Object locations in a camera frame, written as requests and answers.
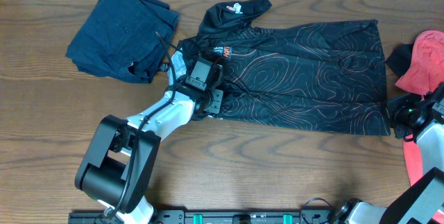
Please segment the black orange patterned jersey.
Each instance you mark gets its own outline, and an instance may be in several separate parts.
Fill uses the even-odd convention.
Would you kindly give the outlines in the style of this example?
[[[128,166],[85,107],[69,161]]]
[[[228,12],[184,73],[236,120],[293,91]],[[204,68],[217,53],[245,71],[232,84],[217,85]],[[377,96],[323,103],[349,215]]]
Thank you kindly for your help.
[[[254,27],[269,0],[209,8],[178,44],[191,69],[223,67],[218,119],[351,135],[390,134],[385,57],[377,20]]]

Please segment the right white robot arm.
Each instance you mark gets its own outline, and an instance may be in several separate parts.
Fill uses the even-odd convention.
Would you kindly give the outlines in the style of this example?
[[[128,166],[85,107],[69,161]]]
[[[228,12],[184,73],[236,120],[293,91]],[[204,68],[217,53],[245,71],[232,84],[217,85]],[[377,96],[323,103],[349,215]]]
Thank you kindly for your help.
[[[349,200],[328,223],[429,223],[443,221],[443,83],[424,96],[387,103],[395,137],[403,140],[411,186],[388,207]]]

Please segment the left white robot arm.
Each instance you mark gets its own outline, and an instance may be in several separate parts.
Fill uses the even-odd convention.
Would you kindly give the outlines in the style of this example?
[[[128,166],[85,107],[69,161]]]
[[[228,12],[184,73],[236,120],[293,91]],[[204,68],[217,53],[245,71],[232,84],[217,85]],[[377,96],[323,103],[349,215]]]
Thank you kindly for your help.
[[[75,187],[105,210],[82,223],[149,223],[155,210],[146,192],[160,143],[189,123],[198,110],[217,113],[223,92],[183,86],[167,90],[143,112],[126,119],[101,120],[76,174]]]

